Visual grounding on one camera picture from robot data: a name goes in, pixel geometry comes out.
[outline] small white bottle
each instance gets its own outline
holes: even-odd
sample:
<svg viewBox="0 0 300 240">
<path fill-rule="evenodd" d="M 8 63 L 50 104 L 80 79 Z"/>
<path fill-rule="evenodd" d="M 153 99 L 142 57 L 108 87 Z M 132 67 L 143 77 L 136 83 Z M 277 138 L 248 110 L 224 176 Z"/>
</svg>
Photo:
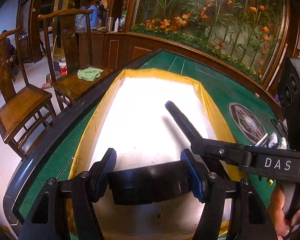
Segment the small white bottle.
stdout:
<svg viewBox="0 0 300 240">
<path fill-rule="evenodd" d="M 114 23 L 114 32 L 117 33 L 119 29 L 119 18 Z"/>
<path fill-rule="evenodd" d="M 272 148 L 273 146 L 275 146 L 277 144 L 277 142 L 278 142 L 277 134 L 275 132 L 273 132 L 270 135 L 270 141 L 268 143 L 268 147 Z"/>
<path fill-rule="evenodd" d="M 282 137 L 280 140 L 280 149 L 286 150 L 287 149 L 287 140 L 285 139 L 285 137 Z"/>
</svg>

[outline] human hand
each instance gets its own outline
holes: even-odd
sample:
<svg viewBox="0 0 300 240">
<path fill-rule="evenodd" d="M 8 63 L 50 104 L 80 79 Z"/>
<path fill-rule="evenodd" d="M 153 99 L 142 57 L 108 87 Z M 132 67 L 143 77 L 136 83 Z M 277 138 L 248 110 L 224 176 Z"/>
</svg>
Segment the human hand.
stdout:
<svg viewBox="0 0 300 240">
<path fill-rule="evenodd" d="M 284 193 L 280 186 L 275 186 L 271 197 L 268 212 L 270 214 L 274 229 L 277 233 L 278 240 L 283 240 L 290 227 L 300 224 L 300 209 L 293 215 L 291 221 L 284 218 L 282 208 L 284 206 Z"/>
</svg>

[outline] screw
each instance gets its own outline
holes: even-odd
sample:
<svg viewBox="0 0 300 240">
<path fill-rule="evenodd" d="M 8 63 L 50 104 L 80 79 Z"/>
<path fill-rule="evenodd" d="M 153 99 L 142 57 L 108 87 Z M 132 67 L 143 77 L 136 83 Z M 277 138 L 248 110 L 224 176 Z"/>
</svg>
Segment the screw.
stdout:
<svg viewBox="0 0 300 240">
<path fill-rule="evenodd" d="M 247 178 L 242 179 L 242 181 L 243 181 L 243 183 L 244 183 L 245 185 L 249 185 L 249 184 L 250 184 L 250 180 L 247 179 Z"/>
<path fill-rule="evenodd" d="M 49 185 L 52 185 L 52 184 L 55 184 L 56 181 L 57 181 L 57 180 L 56 180 L 55 178 L 50 178 L 50 179 L 48 179 L 47 183 L 48 183 Z"/>
<path fill-rule="evenodd" d="M 268 180 L 267 180 L 267 184 L 268 184 L 269 186 L 271 186 L 271 185 L 273 184 L 273 180 L 272 180 L 272 179 L 268 179 Z"/>
<path fill-rule="evenodd" d="M 208 176 L 212 179 L 216 179 L 218 177 L 218 175 L 215 172 L 209 172 Z"/>
<path fill-rule="evenodd" d="M 88 177 L 89 175 L 90 175 L 90 172 L 88 172 L 88 171 L 83 171 L 83 172 L 80 173 L 80 177 L 81 177 L 81 178 L 86 178 L 86 177 Z"/>
</svg>

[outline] chair seat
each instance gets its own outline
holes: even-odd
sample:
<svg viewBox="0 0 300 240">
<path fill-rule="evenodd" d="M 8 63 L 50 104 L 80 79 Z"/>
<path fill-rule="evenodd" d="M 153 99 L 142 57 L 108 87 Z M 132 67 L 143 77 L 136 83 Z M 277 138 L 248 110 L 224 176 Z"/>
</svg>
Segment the chair seat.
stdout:
<svg viewBox="0 0 300 240">
<path fill-rule="evenodd" d="M 112 70 L 110 69 L 103 69 L 103 72 L 100 73 L 100 77 L 93 82 L 79 79 L 78 72 L 75 71 L 69 75 L 57 79 L 56 82 L 52 83 L 51 85 L 62 95 L 65 95 L 72 101 L 76 102 L 81 98 L 83 93 L 92 89 L 96 83 L 107 76 L 111 71 Z"/>
<path fill-rule="evenodd" d="M 0 131 L 6 143 L 19 132 L 30 118 L 38 112 L 52 95 L 31 84 L 20 90 L 13 99 L 0 108 L 0 118 L 6 130 Z"/>
</svg>

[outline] green towel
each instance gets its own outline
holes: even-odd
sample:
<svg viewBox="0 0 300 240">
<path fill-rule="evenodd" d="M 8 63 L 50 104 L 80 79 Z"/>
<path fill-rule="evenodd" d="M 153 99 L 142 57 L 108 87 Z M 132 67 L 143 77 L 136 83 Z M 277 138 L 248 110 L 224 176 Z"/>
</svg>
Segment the green towel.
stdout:
<svg viewBox="0 0 300 240">
<path fill-rule="evenodd" d="M 88 67 L 78 71 L 78 78 L 93 82 L 100 77 L 101 72 L 103 72 L 103 69 Z"/>
</svg>

